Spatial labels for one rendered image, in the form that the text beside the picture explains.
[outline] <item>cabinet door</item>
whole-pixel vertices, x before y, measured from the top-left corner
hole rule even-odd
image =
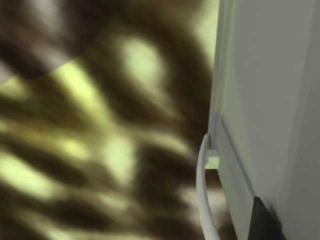
[[[254,196],[261,197],[270,210],[275,210],[283,223],[284,234],[287,231],[294,236],[294,229],[300,224],[295,218],[305,204],[316,207],[314,201],[303,201],[299,194],[313,184],[310,181],[316,181],[317,174],[307,175],[310,166],[301,168],[301,156],[294,153],[307,156],[311,152],[309,148],[316,144],[304,146],[298,144],[298,138],[302,141],[312,137],[317,141],[315,134],[319,134],[320,143],[320,131],[311,120],[314,111],[309,110],[305,127],[299,121],[312,105],[313,108],[320,106],[319,97],[317,102],[315,97],[309,102],[302,97],[303,93],[311,95],[307,89],[312,85],[313,76],[320,82],[317,72],[320,52],[315,49],[316,42],[320,43],[319,30],[313,27],[320,23],[319,3],[316,0],[241,0],[232,1],[232,5],[233,11],[224,17],[232,19],[230,34],[225,39],[230,41],[228,55],[223,63],[217,63],[225,67],[217,68],[215,74],[223,78],[213,79],[218,81],[213,84],[213,94],[218,90],[217,85],[224,87],[223,96],[218,99],[222,103],[218,117],[212,117],[209,123],[211,147],[217,148],[220,155],[219,175],[239,239],[248,237]],[[211,114],[217,111],[214,109],[217,100],[212,99]],[[304,164],[310,161],[312,170],[316,171],[314,155],[303,161]]]

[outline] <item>white cabinet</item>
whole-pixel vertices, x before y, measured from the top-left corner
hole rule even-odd
[[[239,240],[254,196],[320,239],[319,1],[221,0],[208,136]]]

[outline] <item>curved handle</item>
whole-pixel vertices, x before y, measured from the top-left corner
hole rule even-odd
[[[200,215],[200,222],[205,240],[220,240],[218,231],[215,228],[213,218],[207,196],[206,186],[206,163],[207,163],[207,150],[209,148],[209,136],[204,135],[196,166],[196,197],[198,211]]]

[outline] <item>white tube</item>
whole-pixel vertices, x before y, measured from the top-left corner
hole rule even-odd
[[[206,163],[207,163],[207,150],[209,148],[209,136],[204,135],[196,166],[196,197],[198,211],[200,215],[200,222],[205,240],[220,240],[218,231],[214,225],[213,218],[207,196],[206,186]]]

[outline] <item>brown and yellow patterned surface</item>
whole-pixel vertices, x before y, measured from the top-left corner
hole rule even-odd
[[[0,239],[203,240],[217,0],[0,2]],[[221,239],[235,240],[217,173]]]

